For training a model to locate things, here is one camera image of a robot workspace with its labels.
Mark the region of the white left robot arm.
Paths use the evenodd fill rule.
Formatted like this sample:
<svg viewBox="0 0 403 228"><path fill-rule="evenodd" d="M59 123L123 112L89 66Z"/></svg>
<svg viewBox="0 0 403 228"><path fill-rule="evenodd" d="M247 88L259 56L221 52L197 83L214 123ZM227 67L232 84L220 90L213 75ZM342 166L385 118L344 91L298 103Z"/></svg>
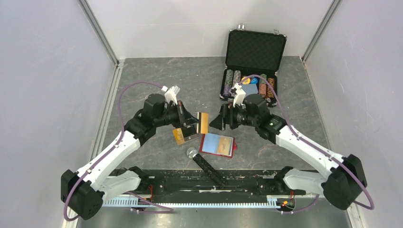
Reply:
<svg viewBox="0 0 403 228"><path fill-rule="evenodd" d="M188 112L182 101L169 94L151 94L125 125L118 136L92 161L76 172L61 175L61 200L64 210L72 209L77 218L88 220L103 203L129 191L145 193L149 180L132 170L115 177L109 175L126 157L143 146L161 126L196 132L198 119Z"/></svg>

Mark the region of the gold magnetic stripe card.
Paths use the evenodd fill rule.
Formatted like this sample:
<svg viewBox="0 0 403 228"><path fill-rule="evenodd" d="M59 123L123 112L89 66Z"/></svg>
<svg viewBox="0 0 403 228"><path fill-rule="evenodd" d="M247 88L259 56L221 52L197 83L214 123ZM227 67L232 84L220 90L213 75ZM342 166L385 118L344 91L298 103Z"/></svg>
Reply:
<svg viewBox="0 0 403 228"><path fill-rule="evenodd" d="M233 138L227 136L221 136L219 138L217 154L231 157L232 151L233 151Z"/></svg>

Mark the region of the red leather card holder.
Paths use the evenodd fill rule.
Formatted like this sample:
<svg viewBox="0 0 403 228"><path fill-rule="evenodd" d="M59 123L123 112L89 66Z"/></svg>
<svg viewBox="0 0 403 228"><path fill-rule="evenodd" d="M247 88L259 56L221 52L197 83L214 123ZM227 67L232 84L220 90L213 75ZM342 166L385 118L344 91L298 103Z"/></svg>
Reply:
<svg viewBox="0 0 403 228"><path fill-rule="evenodd" d="M207 133L202 136L199 152L232 158L237 150L234 137Z"/></svg>

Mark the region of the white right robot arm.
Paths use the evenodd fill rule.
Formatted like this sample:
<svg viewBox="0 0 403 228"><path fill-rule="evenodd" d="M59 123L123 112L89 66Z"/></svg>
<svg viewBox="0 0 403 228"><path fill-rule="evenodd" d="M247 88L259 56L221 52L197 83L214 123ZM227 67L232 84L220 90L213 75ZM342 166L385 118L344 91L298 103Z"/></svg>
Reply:
<svg viewBox="0 0 403 228"><path fill-rule="evenodd" d="M240 104L222 104L218 116L210 122L210 127L222 131L227 126L235 129L240 125L254 127L261 138L294 153L315 169L309 172L283 168L275 176L277 192L303 190L323 195L341 210L348 209L362 192L367 192L364 169L357 156L345 157L305 137L284 118L271 114L260 95L248 95Z"/></svg>

